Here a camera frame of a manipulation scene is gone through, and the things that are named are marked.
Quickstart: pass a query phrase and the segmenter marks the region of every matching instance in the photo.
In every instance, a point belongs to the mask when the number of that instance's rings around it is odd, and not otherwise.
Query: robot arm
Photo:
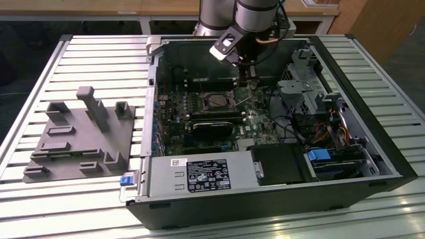
[[[271,33],[279,33],[279,13],[285,15],[285,32],[269,39]],[[200,22],[196,35],[220,36],[211,53],[233,66],[252,66],[267,57],[257,59],[268,44],[275,44],[285,37],[289,24],[280,0],[201,0]]]

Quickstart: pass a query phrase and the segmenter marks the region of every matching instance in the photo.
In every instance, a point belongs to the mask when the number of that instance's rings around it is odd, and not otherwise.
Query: blue tab
[[[331,155],[327,149],[313,149],[307,153],[307,155],[311,161],[331,159]]]
[[[135,176],[123,176],[120,180],[121,186],[132,186],[135,185]]]

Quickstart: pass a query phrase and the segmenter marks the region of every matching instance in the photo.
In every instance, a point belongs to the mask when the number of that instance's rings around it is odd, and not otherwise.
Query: metal frame
[[[291,16],[293,21],[319,21],[320,25],[316,34],[327,34],[331,28],[335,16]],[[139,21],[140,28],[144,35],[151,35],[151,21],[197,21],[197,15],[4,15],[0,16],[0,21]]]
[[[135,41],[144,36],[74,36],[75,39],[121,38],[123,41]],[[22,168],[28,164],[28,153],[38,142],[38,131],[47,122],[44,113],[39,113],[47,102],[39,103],[36,99],[47,98],[44,89],[68,89],[75,85],[75,78],[58,78],[51,75],[58,67],[68,67],[66,62],[59,64],[59,54],[64,51],[66,42],[62,41],[54,56],[50,59],[40,79],[36,83],[28,101],[16,118],[12,129],[0,147],[3,163],[0,165],[0,238],[59,238],[86,239],[96,238],[148,238],[173,237],[185,239],[196,237],[209,238],[416,238],[425,234],[425,124],[424,114],[407,98],[404,92],[385,74],[377,63],[369,57],[356,40],[344,35],[320,36],[321,40],[352,81],[360,95],[401,149],[420,178],[392,192],[373,195],[351,208],[344,210],[289,215],[284,217],[264,218],[257,220],[232,222],[227,224],[205,225],[168,231],[148,231],[139,220],[124,208],[120,202],[120,177],[92,178],[87,180],[70,180],[52,183],[24,184],[20,182]],[[88,45],[71,44],[71,47],[86,48]],[[116,51],[123,54],[143,54],[140,49],[129,50],[131,44],[112,44],[109,47],[125,47],[127,50]],[[66,51],[68,58],[75,54],[92,58],[93,55],[105,54],[105,51]],[[99,73],[99,77],[117,78],[117,73]],[[127,70],[128,77],[139,74]],[[337,90],[333,80],[327,72],[324,77],[329,87]],[[131,87],[124,93],[124,98],[137,106],[143,106],[144,98],[137,97],[139,88]],[[136,113],[143,117],[144,108],[139,107]],[[133,131],[132,154],[140,154],[140,141],[143,138],[143,124],[136,123]],[[129,170],[140,167],[141,160],[132,158]],[[137,194],[135,188],[127,188],[125,196]]]

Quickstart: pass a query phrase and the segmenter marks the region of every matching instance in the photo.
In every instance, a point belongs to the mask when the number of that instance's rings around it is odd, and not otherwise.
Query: metal bracket
[[[163,38],[161,36],[149,36],[147,39],[147,53],[148,56],[153,56],[163,46],[161,44]]]

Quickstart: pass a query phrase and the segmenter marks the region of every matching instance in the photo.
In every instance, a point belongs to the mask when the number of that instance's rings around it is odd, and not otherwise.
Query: white label
[[[188,161],[187,158],[173,158],[172,159],[172,167],[185,166],[187,165],[187,161]]]
[[[229,181],[221,181],[221,182],[216,182],[216,184],[217,185],[228,185],[228,184],[231,184],[231,182]]]
[[[119,14],[137,14],[136,11],[119,11]]]

